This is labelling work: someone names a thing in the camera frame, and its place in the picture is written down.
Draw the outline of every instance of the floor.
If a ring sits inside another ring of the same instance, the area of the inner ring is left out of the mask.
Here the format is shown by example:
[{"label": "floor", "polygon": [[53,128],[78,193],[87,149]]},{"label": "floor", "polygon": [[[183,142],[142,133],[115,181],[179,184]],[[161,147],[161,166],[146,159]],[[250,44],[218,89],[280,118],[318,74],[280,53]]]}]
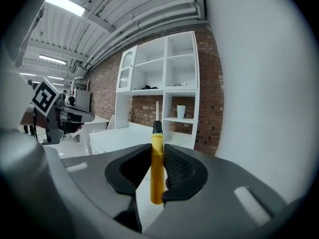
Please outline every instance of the floor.
[{"label": "floor", "polygon": [[[42,142],[46,139],[45,129],[41,127],[36,127],[36,132],[38,135],[38,141]],[[59,144],[50,145],[50,147],[55,148],[61,158],[68,157],[78,157],[78,156],[86,156],[88,155],[85,151],[83,144],[80,143],[80,136],[76,137],[63,137],[63,141],[60,141]]]}]

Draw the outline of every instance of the ceiling light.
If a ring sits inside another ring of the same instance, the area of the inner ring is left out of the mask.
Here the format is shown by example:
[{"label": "ceiling light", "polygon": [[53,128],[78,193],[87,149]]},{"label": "ceiling light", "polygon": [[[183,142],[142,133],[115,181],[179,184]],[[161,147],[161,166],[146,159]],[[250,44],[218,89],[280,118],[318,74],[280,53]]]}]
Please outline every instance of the ceiling light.
[{"label": "ceiling light", "polygon": [[65,61],[57,59],[57,58],[51,58],[51,57],[44,56],[44,55],[39,55],[39,58],[43,58],[43,59],[50,60],[50,61],[53,61],[53,62],[56,62],[56,63],[60,63],[62,65],[66,65]]},{"label": "ceiling light", "polygon": [[53,77],[53,76],[48,76],[49,78],[51,79],[57,79],[57,80],[61,80],[61,81],[64,81],[64,78],[59,78],[59,77]]},{"label": "ceiling light", "polygon": [[54,4],[56,6],[59,6],[65,10],[68,10],[78,16],[82,16],[83,12],[85,11],[85,8],[69,1],[69,0],[45,0],[48,3]]},{"label": "ceiling light", "polygon": [[28,76],[35,76],[35,74],[26,74],[26,73],[20,73],[22,75],[28,75]]}]

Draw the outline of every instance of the red brick wall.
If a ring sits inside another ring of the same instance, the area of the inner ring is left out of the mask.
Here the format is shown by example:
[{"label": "red brick wall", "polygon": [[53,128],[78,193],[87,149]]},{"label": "red brick wall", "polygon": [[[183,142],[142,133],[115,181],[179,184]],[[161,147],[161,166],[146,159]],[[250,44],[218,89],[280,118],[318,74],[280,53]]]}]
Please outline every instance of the red brick wall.
[{"label": "red brick wall", "polygon": [[[153,126],[156,119],[156,101],[159,102],[159,117],[163,105],[163,96],[134,96],[132,102],[131,122]],[[173,97],[171,117],[177,117],[177,105],[186,106],[185,118],[194,118],[195,98],[192,97]],[[192,124],[171,122],[170,130],[191,134]]]},{"label": "red brick wall", "polygon": [[[210,27],[206,24],[175,27],[144,37],[123,48],[115,56],[92,70],[86,77],[90,80],[89,87],[93,93],[91,112],[107,119],[114,114],[118,69],[124,50],[162,36],[185,31],[195,31],[199,57],[200,106],[195,149],[215,155],[223,118],[223,79],[216,42]],[[162,96],[133,97],[131,121],[152,125],[155,119],[156,101],[160,102],[161,110]],[[192,98],[175,98],[173,102],[172,108],[177,104],[186,105],[186,117],[192,118],[192,106],[194,106]],[[191,133],[191,125],[185,123],[172,123],[170,128],[178,132]]]}]

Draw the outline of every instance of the white desk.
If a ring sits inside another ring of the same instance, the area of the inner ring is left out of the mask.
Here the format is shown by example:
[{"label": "white desk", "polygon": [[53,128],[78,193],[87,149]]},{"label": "white desk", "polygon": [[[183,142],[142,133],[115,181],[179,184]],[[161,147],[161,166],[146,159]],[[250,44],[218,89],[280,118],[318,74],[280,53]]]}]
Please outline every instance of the white desk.
[{"label": "white desk", "polygon": [[[99,154],[132,147],[139,144],[151,143],[153,128],[150,126],[129,123],[128,127],[90,133],[93,153]],[[173,132],[171,138],[165,138],[164,143],[191,148],[191,135]]]},{"label": "white desk", "polygon": [[90,133],[92,133],[95,130],[104,130],[107,128],[109,120],[104,119],[102,117],[99,117],[95,115],[95,118],[91,122],[86,122],[82,126],[80,131],[80,141],[83,143],[84,148],[88,155],[92,155],[92,149],[90,146]]}]

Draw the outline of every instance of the white cabinet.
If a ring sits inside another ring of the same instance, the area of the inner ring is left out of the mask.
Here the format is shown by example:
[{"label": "white cabinet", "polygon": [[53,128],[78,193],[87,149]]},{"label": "white cabinet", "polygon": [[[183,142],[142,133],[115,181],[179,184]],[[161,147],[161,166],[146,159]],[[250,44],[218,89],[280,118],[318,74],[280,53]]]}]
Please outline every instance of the white cabinet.
[{"label": "white cabinet", "polygon": [[[164,143],[194,148],[199,112],[199,65],[193,31],[165,36],[135,46],[122,55],[115,104],[115,129],[93,133],[91,140],[108,151],[148,143],[152,127],[130,123],[130,97],[163,95],[162,128]],[[171,112],[172,98],[194,98],[193,118],[178,119]],[[192,133],[171,131],[174,122],[192,126]]]},{"label": "white cabinet", "polygon": [[197,62],[193,31],[135,46],[123,52],[116,92],[137,96],[162,95],[164,90],[197,90]]},{"label": "white cabinet", "polygon": [[123,52],[119,67],[116,93],[131,91],[136,50],[137,46]]}]

